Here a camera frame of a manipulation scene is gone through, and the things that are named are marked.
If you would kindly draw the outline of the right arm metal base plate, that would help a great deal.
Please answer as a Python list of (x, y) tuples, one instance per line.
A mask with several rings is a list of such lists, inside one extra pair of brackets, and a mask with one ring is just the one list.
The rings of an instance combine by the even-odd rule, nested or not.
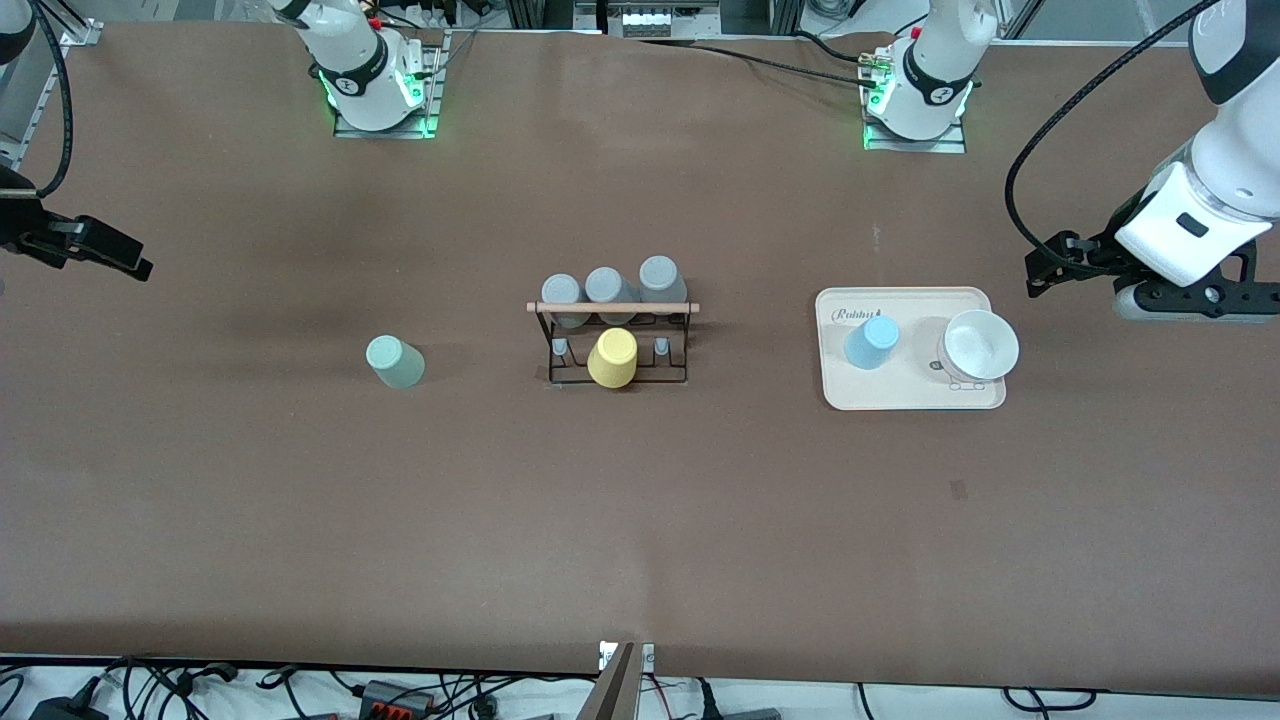
[(371, 114), (375, 119), (385, 119), (403, 105), (406, 113), (393, 126), (366, 129), (352, 124), (351, 115), (343, 113), (342, 101), (335, 99), (332, 88), (326, 88), (326, 101), (333, 114), (333, 135), (339, 138), (426, 140), (435, 137), (442, 115), (451, 42), (451, 32), (447, 32), (439, 44), (424, 44), (419, 38), (401, 40), (396, 55), (396, 70), (390, 74), (390, 78), (399, 83), (399, 94), (394, 97), (380, 95), (378, 99), (389, 104), (390, 109)]

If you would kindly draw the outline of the beige plastic tray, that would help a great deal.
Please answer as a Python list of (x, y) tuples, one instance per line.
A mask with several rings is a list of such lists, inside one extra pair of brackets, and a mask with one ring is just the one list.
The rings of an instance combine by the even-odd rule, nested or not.
[[(1002, 379), (977, 382), (950, 375), (941, 359), (945, 327), (964, 311), (992, 309), (975, 287), (832, 287), (814, 302), (822, 388), (842, 411), (992, 410), (1007, 396)], [(874, 316), (887, 316), (900, 340), (876, 369), (860, 369), (845, 352), (846, 338)]]

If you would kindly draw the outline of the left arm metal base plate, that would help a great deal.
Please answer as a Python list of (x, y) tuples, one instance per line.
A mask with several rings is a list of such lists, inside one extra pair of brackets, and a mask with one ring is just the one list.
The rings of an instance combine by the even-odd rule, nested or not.
[(936, 138), (913, 140), (893, 133), (874, 117), (864, 118), (863, 147), (868, 151), (891, 152), (964, 154), (966, 151), (961, 120), (954, 122)]

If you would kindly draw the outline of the grey cup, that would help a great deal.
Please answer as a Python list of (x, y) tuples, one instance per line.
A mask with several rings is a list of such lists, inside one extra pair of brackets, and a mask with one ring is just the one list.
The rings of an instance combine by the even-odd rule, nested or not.
[[(586, 304), (589, 297), (580, 282), (570, 274), (557, 273), (549, 275), (541, 286), (541, 304)], [(590, 313), (550, 313), (550, 320), (564, 329), (576, 329), (585, 325), (590, 319)]]
[[(640, 301), (639, 290), (613, 266), (599, 266), (590, 272), (584, 288), (591, 304), (636, 304)], [(635, 313), (595, 310), (594, 314), (607, 325), (627, 325), (635, 318)]]
[(640, 297), (645, 304), (686, 304), (689, 288), (677, 264), (666, 255), (645, 259), (637, 272)]

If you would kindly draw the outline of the white bowl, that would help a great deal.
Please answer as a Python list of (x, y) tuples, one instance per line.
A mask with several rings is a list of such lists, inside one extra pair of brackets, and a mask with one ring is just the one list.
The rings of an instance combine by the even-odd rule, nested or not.
[(938, 363), (955, 380), (988, 384), (1005, 378), (1020, 359), (1020, 341), (1002, 316), (982, 309), (952, 316), (938, 341)]

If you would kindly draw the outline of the black power adapter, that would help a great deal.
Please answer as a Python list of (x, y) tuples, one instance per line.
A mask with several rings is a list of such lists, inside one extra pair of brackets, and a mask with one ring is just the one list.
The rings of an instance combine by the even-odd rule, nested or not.
[(69, 697), (54, 697), (40, 701), (28, 720), (110, 720), (110, 717)]

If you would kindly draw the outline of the black power strip red switches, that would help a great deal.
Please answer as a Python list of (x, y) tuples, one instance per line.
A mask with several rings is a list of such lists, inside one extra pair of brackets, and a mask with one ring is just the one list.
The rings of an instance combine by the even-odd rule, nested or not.
[(364, 684), (357, 720), (428, 720), (434, 710), (433, 694), (411, 691), (388, 682)]

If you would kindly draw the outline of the light blue cup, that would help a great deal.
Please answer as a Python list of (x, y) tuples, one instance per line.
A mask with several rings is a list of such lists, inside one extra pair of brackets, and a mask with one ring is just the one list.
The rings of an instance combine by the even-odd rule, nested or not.
[(890, 360), (899, 341), (896, 320), (886, 315), (869, 316), (846, 336), (844, 356), (856, 369), (873, 372)]

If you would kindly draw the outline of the pale green cup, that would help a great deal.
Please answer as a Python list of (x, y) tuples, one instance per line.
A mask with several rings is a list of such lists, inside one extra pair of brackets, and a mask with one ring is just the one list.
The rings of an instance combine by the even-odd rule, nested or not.
[(371, 340), (365, 350), (365, 359), (380, 382), (393, 389), (416, 386), (426, 370), (421, 352), (393, 334)]

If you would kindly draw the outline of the yellow cup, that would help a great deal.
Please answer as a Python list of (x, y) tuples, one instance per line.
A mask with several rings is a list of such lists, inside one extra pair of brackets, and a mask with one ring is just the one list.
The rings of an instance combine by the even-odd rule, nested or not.
[(591, 380), (608, 389), (630, 384), (637, 370), (637, 340), (630, 331), (611, 327), (602, 332), (588, 357)]

